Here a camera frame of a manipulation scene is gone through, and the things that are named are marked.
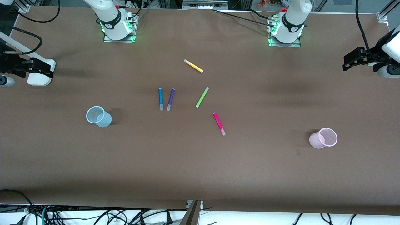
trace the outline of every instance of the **black cable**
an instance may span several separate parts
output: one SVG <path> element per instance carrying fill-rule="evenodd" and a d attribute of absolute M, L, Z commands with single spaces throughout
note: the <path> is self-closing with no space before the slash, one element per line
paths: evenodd
<path fill-rule="evenodd" d="M 64 217 L 60 217 L 59 219 L 62 219 L 62 220 L 72 220 L 72 219 L 89 220 L 89 219 L 95 219 L 97 217 L 99 217 L 99 216 L 92 217 L 92 218 L 64 218 Z"/>
<path fill-rule="evenodd" d="M 357 214 L 354 214 L 354 215 L 351 217 L 351 219 L 350 219 L 350 224 L 349 224 L 349 225 L 352 225 L 352 224 L 353 224 L 353 219 L 354 219 L 354 217 L 356 217 L 356 215 L 357 215 Z"/>
<path fill-rule="evenodd" d="M 147 215 L 147 216 L 145 216 L 145 217 L 143 217 L 143 220 L 145 219 L 145 218 L 147 218 L 147 217 L 151 217 L 151 216 L 153 216 L 153 215 L 156 215 L 156 214 L 159 214 L 159 213 L 165 213 L 165 212 L 171 212 L 171 211 L 187 211 L 186 209 L 171 209 L 171 210 L 169 210 L 169 209 L 167 209 L 167 210 L 163 210 L 163 211 L 159 211 L 159 212 L 156 212 L 156 213 L 152 213 L 152 214 L 150 214 L 150 215 Z"/>
<path fill-rule="evenodd" d="M 256 12 L 255 10 L 248 9 L 247 11 L 249 11 L 249 12 L 253 12 L 253 13 L 255 13 L 257 16 L 259 16 L 259 17 L 261 17 L 261 18 L 268 19 L 268 17 L 267 17 L 267 16 L 263 16 L 263 15 L 259 14 L 258 12 Z"/>
<path fill-rule="evenodd" d="M 21 196 L 24 197 L 24 199 L 29 203 L 29 205 L 31 206 L 31 209 L 32 209 L 33 211 L 36 211 L 36 210 L 34 209 L 34 207 L 33 207 L 32 202 L 31 202 L 31 201 L 29 200 L 29 198 L 28 198 L 26 195 L 24 195 L 22 192 L 16 191 L 16 190 L 11 190 L 11 189 L 2 189 L 2 190 L 0 190 L 0 193 L 3 193 L 3 192 L 12 192 L 12 193 L 17 193 L 17 194 L 21 195 Z"/>
<path fill-rule="evenodd" d="M 239 18 L 239 19 L 242 19 L 242 20 L 247 20 L 247 21 L 250 21 L 250 22 L 253 22 L 253 23 L 257 23 L 257 24 L 262 24 L 262 25 L 265 25 L 265 26 L 273 27 L 272 24 L 265 24 L 265 23 L 261 23 L 261 22 L 258 22 L 258 21 L 249 20 L 249 19 L 246 19 L 246 18 L 243 18 L 243 17 L 240 17 L 240 16 L 235 16 L 235 15 L 232 15 L 232 14 L 229 14 L 229 13 L 226 13 L 226 12 L 221 12 L 221 11 L 218 11 L 218 10 L 215 10 L 215 9 L 212 9 L 212 11 L 219 12 L 219 13 L 222 13 L 222 14 L 225 14 L 225 15 L 228 15 L 228 16 L 233 16 L 233 17 L 236 17 L 236 18 Z"/>
<path fill-rule="evenodd" d="M 149 209 L 142 209 L 136 216 L 128 223 L 128 225 L 132 225 L 134 221 L 136 221 L 140 216 L 150 211 Z"/>
<path fill-rule="evenodd" d="M 300 213 L 296 219 L 296 221 L 294 222 L 293 225 L 296 225 L 299 222 L 300 217 L 303 215 L 303 213 Z"/>
<path fill-rule="evenodd" d="M 332 219 L 330 218 L 329 213 L 327 213 L 328 218 L 329 218 L 329 221 L 327 221 L 327 220 L 324 218 L 324 215 L 323 215 L 322 213 L 321 213 L 320 215 L 321 215 L 321 218 L 322 218 L 325 222 L 327 222 L 329 225 L 333 225 Z"/>
<path fill-rule="evenodd" d="M 18 221 L 18 223 L 17 223 L 16 225 L 23 225 L 23 224 L 24 224 L 25 218 L 26 218 L 26 215 L 23 216 L 23 217 Z"/>
<path fill-rule="evenodd" d="M 32 202 L 29 200 L 29 198 L 28 198 L 26 195 L 24 195 L 24 194 L 23 194 L 22 192 L 20 192 L 20 191 L 11 190 L 11 189 L 2 189 L 2 190 L 0 190 L 0 193 L 4 193 L 4 192 L 17 193 L 17 194 L 21 195 L 22 197 L 24 197 L 25 200 L 29 203 L 29 206 L 30 206 L 30 208 L 32 209 L 32 212 L 31 212 L 31 213 L 35 215 L 36 225 L 38 225 L 38 218 L 37 218 L 38 211 L 34 208 L 34 205 L 32 204 Z"/>
<path fill-rule="evenodd" d="M 26 17 L 24 14 L 22 14 L 22 13 L 20 13 L 20 12 L 18 12 L 18 14 L 19 14 L 20 16 L 24 17 L 25 19 L 30 20 L 30 21 L 33 21 L 33 22 L 36 22 L 36 23 L 48 23 L 48 22 L 51 22 L 51 21 L 55 20 L 55 19 L 58 17 L 58 15 L 60 14 L 60 9 L 61 9 L 60 0 L 58 0 L 58 10 L 57 10 L 57 14 L 56 14 L 52 19 L 46 20 L 46 21 L 33 20 L 33 19 L 31 19 L 31 18 Z"/>
<path fill-rule="evenodd" d="M 103 216 L 105 216 L 106 214 L 108 214 L 110 211 L 111 211 L 111 210 L 107 210 L 107 211 L 105 211 L 102 215 L 100 215 L 100 216 L 97 218 L 97 220 L 94 222 L 93 225 L 96 225 L 96 224 L 99 222 L 99 220 L 100 220 Z"/>
<path fill-rule="evenodd" d="M 39 44 L 38 44 L 34 49 L 32 49 L 32 50 L 29 51 L 29 52 L 21 52 L 21 53 L 20 53 L 21 55 L 31 54 L 31 53 L 35 52 L 36 50 L 38 50 L 38 49 L 40 48 L 40 46 L 42 46 L 42 44 L 43 44 L 42 38 L 39 37 L 39 36 L 36 35 L 36 34 L 33 34 L 33 33 L 31 33 L 31 32 L 28 32 L 28 31 L 26 31 L 26 30 L 23 30 L 23 29 L 19 29 L 18 27 L 14 27 L 14 26 L 9 26 L 9 25 L 3 24 L 3 23 L 1 23 L 1 22 L 0 22 L 0 25 L 3 25 L 3 26 L 6 26 L 6 27 L 9 27 L 9 28 L 12 28 L 12 29 L 14 29 L 14 30 L 16 30 L 16 31 L 19 31 L 19 32 L 24 33 L 24 34 L 28 34 L 28 35 L 30 35 L 30 36 L 33 36 L 33 37 L 39 39 Z"/>
<path fill-rule="evenodd" d="M 112 222 L 113 219 L 122 220 L 122 221 L 125 222 L 124 225 L 126 225 L 126 224 L 128 223 L 126 216 L 125 216 L 125 219 L 122 219 L 121 217 L 118 216 L 118 215 L 121 214 L 121 213 L 122 213 L 123 215 L 125 215 L 125 214 L 124 214 L 124 211 L 125 211 L 125 210 L 118 211 L 118 213 L 117 213 L 116 215 L 111 214 L 113 217 L 109 217 L 109 218 L 108 218 L 107 225 L 109 225 L 109 224 Z"/>
<path fill-rule="evenodd" d="M 171 214 L 170 214 L 169 211 L 167 211 L 167 222 L 166 222 L 166 225 L 170 225 L 170 224 L 173 224 L 173 223 L 174 223 L 174 221 L 171 219 Z"/>
<path fill-rule="evenodd" d="M 142 8 L 139 8 L 139 10 L 138 10 L 138 12 L 137 12 L 136 14 L 134 14 L 134 15 L 131 16 L 131 17 L 128 17 L 128 20 L 130 20 L 130 19 L 134 18 L 136 15 L 138 15 L 141 9 L 142 9 Z"/>
<path fill-rule="evenodd" d="M 6 213 L 6 212 L 11 212 L 11 211 L 14 211 L 16 213 L 20 209 L 21 208 L 17 207 L 16 209 L 9 209 L 9 210 L 0 211 L 0 213 Z"/>
<path fill-rule="evenodd" d="M 377 57 L 375 57 L 375 56 L 372 54 L 372 51 L 371 51 L 371 49 L 370 49 L 370 47 L 369 47 L 369 45 L 368 45 L 367 37 L 365 36 L 364 29 L 363 29 L 362 26 L 361 26 L 360 18 L 359 18 L 359 16 L 358 16 L 358 1 L 359 1 L 359 0 L 356 0 L 356 20 L 357 20 L 358 28 L 359 28 L 360 31 L 361 31 L 362 39 L 364 40 L 365 48 L 367 49 L 368 53 L 372 56 L 372 58 L 374 58 L 376 61 L 378 61 L 378 62 L 385 62 L 384 60 L 380 60 L 380 59 L 378 59 Z"/>

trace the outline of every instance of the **white floor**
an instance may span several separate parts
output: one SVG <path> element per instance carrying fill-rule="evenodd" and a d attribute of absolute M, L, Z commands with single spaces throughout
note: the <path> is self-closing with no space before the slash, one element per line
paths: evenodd
<path fill-rule="evenodd" d="M 152 210 L 145 215 L 154 213 L 157 210 Z M 61 212 L 60 216 L 63 218 L 91 218 L 98 217 L 104 211 L 69 211 Z M 126 211 L 127 221 L 129 222 L 139 210 Z M 179 224 L 183 218 L 184 211 L 173 211 L 170 213 L 171 219 Z M 16 224 L 25 213 L 0 213 L 0 225 L 11 225 Z M 291 225 L 295 222 L 298 213 L 253 213 L 253 212 L 225 212 L 225 211 L 202 211 L 199 225 L 210 225 L 216 223 L 216 225 Z M 334 225 L 348 225 L 352 215 L 346 214 L 331 214 L 332 224 Z M 103 217 L 97 225 L 106 225 L 108 218 Z M 93 225 L 96 218 L 89 220 L 65 220 L 66 225 Z M 156 224 L 161 221 L 166 221 L 166 214 L 160 213 L 145 219 L 147 225 Z M 113 221 L 110 225 L 123 225 L 122 221 Z M 400 216 L 379 216 L 379 215 L 357 215 L 352 225 L 399 225 Z M 24 222 L 24 225 L 36 225 L 35 219 L 32 215 L 29 215 Z M 305 213 L 300 218 L 297 225 L 327 225 L 319 214 L 316 213 Z"/>

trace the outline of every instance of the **cup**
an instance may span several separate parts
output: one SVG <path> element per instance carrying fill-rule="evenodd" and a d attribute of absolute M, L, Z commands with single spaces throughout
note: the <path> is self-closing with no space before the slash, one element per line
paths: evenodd
<path fill-rule="evenodd" d="M 322 128 L 310 136 L 310 144 L 316 149 L 332 147 L 338 142 L 338 136 L 331 128 Z"/>
<path fill-rule="evenodd" d="M 86 120 L 88 120 L 89 123 L 96 124 L 99 127 L 107 127 L 110 125 L 112 118 L 111 115 L 102 107 L 93 106 L 87 111 Z"/>

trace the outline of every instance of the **marker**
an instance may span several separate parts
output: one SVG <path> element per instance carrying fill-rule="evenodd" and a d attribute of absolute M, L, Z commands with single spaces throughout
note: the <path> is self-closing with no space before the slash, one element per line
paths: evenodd
<path fill-rule="evenodd" d="M 171 109 L 171 104 L 172 104 L 172 100 L 174 99 L 174 93 L 175 93 L 175 89 L 173 88 L 171 90 L 171 94 L 170 94 L 170 99 L 168 101 L 168 106 L 167 106 L 167 111 L 169 112 Z"/>
<path fill-rule="evenodd" d="M 203 94 L 201 95 L 199 101 L 198 101 L 197 104 L 196 104 L 196 108 L 198 108 L 198 107 L 200 106 L 200 104 L 201 104 L 201 102 L 203 101 L 203 98 L 204 98 L 204 96 L 207 94 L 207 92 L 208 92 L 208 87 L 206 87 L 206 89 L 204 90 Z"/>
<path fill-rule="evenodd" d="M 222 135 L 226 135 L 226 133 L 225 133 L 225 131 L 224 131 L 224 127 L 222 126 L 222 123 L 221 123 L 220 119 L 218 118 L 217 113 L 214 112 L 213 115 L 214 115 L 215 121 L 216 121 L 217 124 L 218 124 L 218 127 L 219 127 L 220 130 L 221 130 Z"/>
<path fill-rule="evenodd" d="M 162 103 L 162 89 L 161 88 L 158 89 L 158 98 L 160 100 L 160 111 L 163 111 L 164 105 Z"/>
<path fill-rule="evenodd" d="M 200 69 L 200 68 L 199 68 L 198 66 L 196 66 L 195 64 L 193 64 L 193 63 L 187 61 L 186 59 L 184 60 L 184 62 L 186 62 L 187 64 L 189 64 L 189 66 L 195 68 L 198 72 L 203 72 L 202 69 Z"/>

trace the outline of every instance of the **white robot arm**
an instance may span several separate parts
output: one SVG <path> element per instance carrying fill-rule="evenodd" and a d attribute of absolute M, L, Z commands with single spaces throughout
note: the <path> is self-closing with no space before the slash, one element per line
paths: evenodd
<path fill-rule="evenodd" d="M 370 52 L 364 47 L 358 47 L 345 55 L 343 71 L 358 65 L 376 63 L 373 69 L 380 77 L 400 78 L 400 26 L 383 36 Z"/>
<path fill-rule="evenodd" d="M 282 43 L 293 43 L 300 37 L 304 22 L 311 10 L 310 0 L 292 0 L 287 12 L 276 15 L 279 24 L 272 30 L 271 35 Z"/>
<path fill-rule="evenodd" d="M 104 33 L 112 40 L 124 39 L 133 32 L 132 13 L 117 9 L 112 0 L 83 0 L 96 13 Z"/>
<path fill-rule="evenodd" d="M 15 0 L 0 0 L 0 17 L 11 11 L 14 3 Z"/>

